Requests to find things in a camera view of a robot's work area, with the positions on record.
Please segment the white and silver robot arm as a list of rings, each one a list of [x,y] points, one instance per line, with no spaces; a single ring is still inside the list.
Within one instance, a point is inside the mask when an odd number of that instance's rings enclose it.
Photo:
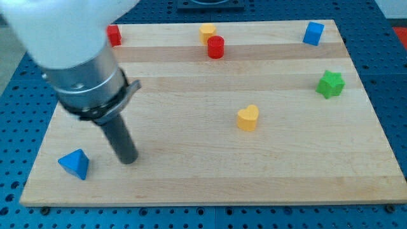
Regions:
[[[98,125],[121,121],[139,88],[129,84],[106,29],[134,0],[2,0],[1,11],[61,105]]]

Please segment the red block behind arm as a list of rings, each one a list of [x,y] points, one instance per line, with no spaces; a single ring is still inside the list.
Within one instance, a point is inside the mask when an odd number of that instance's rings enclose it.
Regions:
[[[108,25],[106,32],[112,47],[121,45],[121,33],[118,25]]]

